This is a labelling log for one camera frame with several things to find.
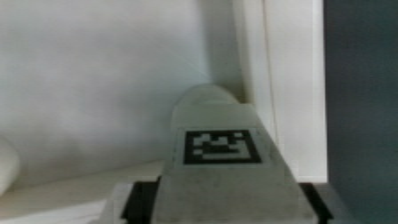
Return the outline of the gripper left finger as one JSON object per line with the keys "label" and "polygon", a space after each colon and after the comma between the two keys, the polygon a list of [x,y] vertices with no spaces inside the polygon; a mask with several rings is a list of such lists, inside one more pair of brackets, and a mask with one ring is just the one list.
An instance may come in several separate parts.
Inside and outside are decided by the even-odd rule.
{"label": "gripper left finger", "polygon": [[104,224],[152,224],[159,181],[120,183],[104,209]]}

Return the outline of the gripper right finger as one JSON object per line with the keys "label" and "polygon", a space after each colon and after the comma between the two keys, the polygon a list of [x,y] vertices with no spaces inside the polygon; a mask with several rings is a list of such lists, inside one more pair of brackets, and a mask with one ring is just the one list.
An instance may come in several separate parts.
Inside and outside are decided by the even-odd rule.
{"label": "gripper right finger", "polygon": [[317,224],[356,224],[344,200],[329,183],[301,183],[301,188],[319,216]]}

